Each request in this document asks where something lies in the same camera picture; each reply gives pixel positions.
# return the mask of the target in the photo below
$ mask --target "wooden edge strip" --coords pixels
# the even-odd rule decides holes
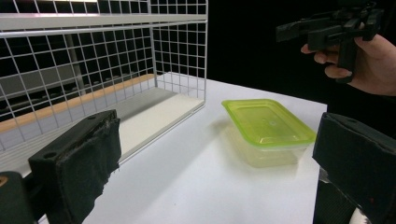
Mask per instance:
[[[53,106],[47,106],[45,108],[38,109],[37,111],[18,116],[15,119],[8,119],[5,121],[2,121],[2,122],[0,122],[0,133],[18,128],[22,125],[26,125],[26,124],[35,122],[38,119],[47,118],[49,116],[52,116],[54,113],[55,114],[61,113],[69,108],[73,108],[78,105],[83,105],[89,101],[94,100],[95,98],[103,97],[103,96],[110,94],[112,92],[120,91],[122,89],[133,86],[133,85],[138,84],[143,81],[147,81],[152,78],[154,78],[153,74],[147,74],[147,75],[143,75],[140,77],[134,77],[130,80],[126,80],[121,83],[117,83],[113,86],[103,88],[99,91],[93,91],[93,92],[87,93],[85,95],[70,99],[68,101],[64,101],[64,102],[61,102],[61,103],[53,105]]]

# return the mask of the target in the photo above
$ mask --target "wire shelf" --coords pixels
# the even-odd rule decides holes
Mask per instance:
[[[151,89],[205,99],[203,0],[0,2],[0,151]]]

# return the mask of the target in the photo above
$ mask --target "white shelf board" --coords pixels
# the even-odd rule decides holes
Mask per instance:
[[[207,15],[0,13],[0,20],[0,30],[7,31],[146,22],[203,21],[207,20]]]
[[[148,109],[131,116],[134,112],[131,111],[131,107],[140,103],[148,105]],[[133,100],[117,105],[117,112],[121,119],[122,155],[120,160],[123,161],[135,154],[138,149],[165,133],[203,105],[202,99],[157,88],[145,91]]]

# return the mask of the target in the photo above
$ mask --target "green plastic container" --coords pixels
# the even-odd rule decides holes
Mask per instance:
[[[233,145],[254,167],[297,163],[316,133],[279,102],[271,99],[226,100],[233,121]]]

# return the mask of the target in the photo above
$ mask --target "white tabletop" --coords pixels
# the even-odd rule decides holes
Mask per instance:
[[[213,80],[206,93],[202,109],[111,175],[84,223],[312,223],[313,145],[298,164],[253,168],[225,136],[231,122],[221,101],[273,99],[314,131],[326,105]]]

